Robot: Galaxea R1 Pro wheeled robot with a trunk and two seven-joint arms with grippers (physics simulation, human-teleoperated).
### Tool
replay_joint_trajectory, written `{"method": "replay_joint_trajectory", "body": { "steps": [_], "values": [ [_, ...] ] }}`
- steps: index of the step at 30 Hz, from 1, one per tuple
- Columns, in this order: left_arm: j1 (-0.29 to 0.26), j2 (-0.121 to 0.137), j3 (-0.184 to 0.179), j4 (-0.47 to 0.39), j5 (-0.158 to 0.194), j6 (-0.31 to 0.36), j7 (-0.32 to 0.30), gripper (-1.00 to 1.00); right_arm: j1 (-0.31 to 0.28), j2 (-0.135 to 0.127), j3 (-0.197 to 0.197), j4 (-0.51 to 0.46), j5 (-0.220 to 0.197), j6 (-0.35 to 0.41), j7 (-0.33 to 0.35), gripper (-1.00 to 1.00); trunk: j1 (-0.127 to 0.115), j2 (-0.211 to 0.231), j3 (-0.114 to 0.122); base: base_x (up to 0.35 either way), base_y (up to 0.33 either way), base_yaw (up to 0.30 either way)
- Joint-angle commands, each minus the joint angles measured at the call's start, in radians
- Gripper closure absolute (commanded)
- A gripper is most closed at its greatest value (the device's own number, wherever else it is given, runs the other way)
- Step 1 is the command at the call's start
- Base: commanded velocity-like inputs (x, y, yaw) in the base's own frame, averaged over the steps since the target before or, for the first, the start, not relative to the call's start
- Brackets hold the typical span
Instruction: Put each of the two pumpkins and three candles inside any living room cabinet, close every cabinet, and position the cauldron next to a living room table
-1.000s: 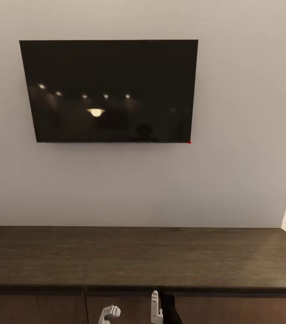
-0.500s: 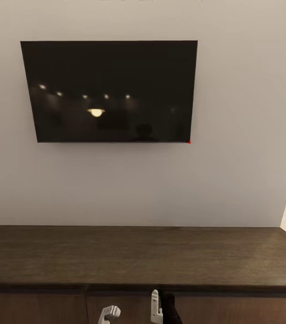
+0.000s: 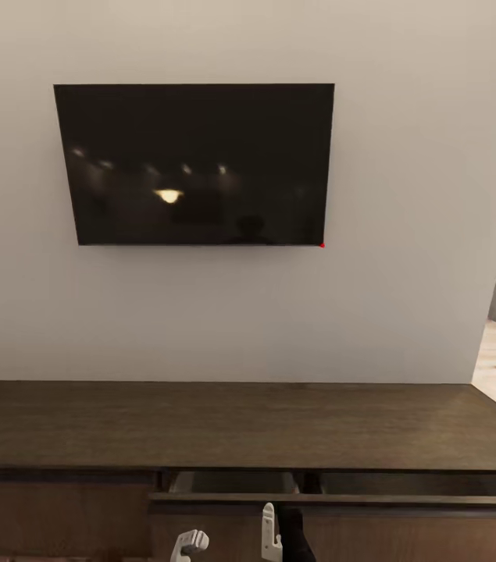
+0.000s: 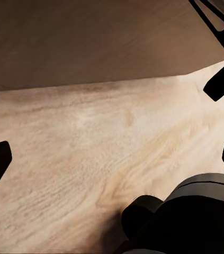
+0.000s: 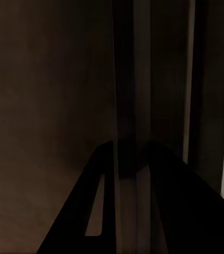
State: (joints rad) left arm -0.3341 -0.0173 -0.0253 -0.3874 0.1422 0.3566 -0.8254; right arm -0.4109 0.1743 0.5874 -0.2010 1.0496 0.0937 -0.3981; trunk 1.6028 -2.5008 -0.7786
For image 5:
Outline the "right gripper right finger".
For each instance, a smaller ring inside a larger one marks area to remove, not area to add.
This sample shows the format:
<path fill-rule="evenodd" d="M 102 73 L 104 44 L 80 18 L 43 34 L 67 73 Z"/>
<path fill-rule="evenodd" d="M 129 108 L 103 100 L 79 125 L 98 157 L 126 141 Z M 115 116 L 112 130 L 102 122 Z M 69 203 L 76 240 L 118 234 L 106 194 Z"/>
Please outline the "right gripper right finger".
<path fill-rule="evenodd" d="M 224 254 L 224 199 L 168 146 L 149 141 L 148 164 L 168 254 Z"/>

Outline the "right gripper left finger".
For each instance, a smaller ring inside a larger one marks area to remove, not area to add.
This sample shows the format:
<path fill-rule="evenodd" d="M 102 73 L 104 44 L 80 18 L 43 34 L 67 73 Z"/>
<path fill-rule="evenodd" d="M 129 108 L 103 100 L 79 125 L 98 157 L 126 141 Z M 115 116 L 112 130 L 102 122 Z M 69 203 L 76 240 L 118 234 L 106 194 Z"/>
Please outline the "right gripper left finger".
<path fill-rule="evenodd" d="M 95 149 L 37 254 L 116 254 L 113 145 L 109 141 Z M 85 236 L 104 174 L 102 232 L 99 236 Z"/>

